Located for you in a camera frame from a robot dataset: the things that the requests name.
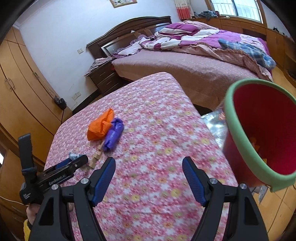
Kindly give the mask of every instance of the wooden headboard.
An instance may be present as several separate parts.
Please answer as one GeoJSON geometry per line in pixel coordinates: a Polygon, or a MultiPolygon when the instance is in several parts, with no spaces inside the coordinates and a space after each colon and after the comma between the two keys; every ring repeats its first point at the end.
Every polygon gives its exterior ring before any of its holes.
{"type": "Polygon", "coordinates": [[[133,18],[115,26],[86,47],[95,59],[111,56],[115,50],[127,47],[139,34],[153,35],[171,23],[170,16],[133,18]]]}

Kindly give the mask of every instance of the green rim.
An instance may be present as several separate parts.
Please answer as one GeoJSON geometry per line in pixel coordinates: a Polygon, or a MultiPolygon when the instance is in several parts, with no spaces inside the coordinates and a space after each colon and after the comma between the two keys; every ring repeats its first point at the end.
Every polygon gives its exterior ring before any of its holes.
{"type": "Polygon", "coordinates": [[[295,183],[296,171],[289,175],[282,175],[275,172],[264,163],[264,161],[251,145],[247,135],[242,128],[241,123],[239,122],[233,102],[233,95],[235,90],[247,84],[261,84],[275,88],[289,97],[295,105],[296,99],[288,91],[278,86],[277,84],[259,79],[244,79],[235,82],[227,90],[224,99],[224,112],[228,129],[245,163],[260,181],[266,183],[271,187],[271,191],[281,190],[295,183]]]}

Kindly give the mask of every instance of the wooden floor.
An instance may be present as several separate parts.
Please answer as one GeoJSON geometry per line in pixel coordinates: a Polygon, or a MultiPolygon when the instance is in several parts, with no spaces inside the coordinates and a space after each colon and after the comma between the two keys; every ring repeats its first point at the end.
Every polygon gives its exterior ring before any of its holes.
{"type": "MultiPolygon", "coordinates": [[[[289,91],[296,98],[296,89],[285,78],[283,72],[276,67],[272,71],[274,83],[289,91]]],[[[296,208],[296,189],[294,186],[271,193],[267,191],[262,202],[258,204],[258,194],[254,199],[263,217],[270,241],[280,238],[287,227],[296,208]]]]}

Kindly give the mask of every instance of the white cable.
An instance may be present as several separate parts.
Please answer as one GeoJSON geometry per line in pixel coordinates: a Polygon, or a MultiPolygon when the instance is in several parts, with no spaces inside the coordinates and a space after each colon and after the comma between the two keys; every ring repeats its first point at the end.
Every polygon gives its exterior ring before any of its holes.
{"type": "Polygon", "coordinates": [[[3,198],[4,200],[9,201],[9,202],[15,202],[15,203],[18,203],[18,204],[21,204],[21,205],[27,206],[27,207],[29,206],[29,205],[25,205],[25,204],[20,203],[20,202],[17,202],[17,201],[12,201],[12,200],[6,199],[5,197],[2,197],[2,196],[0,196],[0,198],[3,198]]]}

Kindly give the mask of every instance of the floral tablecloth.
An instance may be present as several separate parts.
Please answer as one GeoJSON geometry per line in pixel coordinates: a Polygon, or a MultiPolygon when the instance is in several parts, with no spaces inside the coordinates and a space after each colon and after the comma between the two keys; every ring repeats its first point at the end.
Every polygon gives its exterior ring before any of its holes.
{"type": "MultiPolygon", "coordinates": [[[[181,86],[168,73],[137,80],[91,104],[63,123],[56,133],[45,168],[66,159],[68,152],[96,151],[86,131],[108,108],[125,124],[112,153],[116,171],[104,200],[94,208],[109,240],[190,240],[204,208],[197,203],[182,172],[190,156],[209,177],[236,186],[232,170],[181,86]]],[[[63,185],[73,185],[92,170],[79,169],[63,185]]],[[[225,205],[215,240],[222,240],[228,206],[225,205]]],[[[76,240],[82,240],[75,211],[71,221],[76,240]]]]}

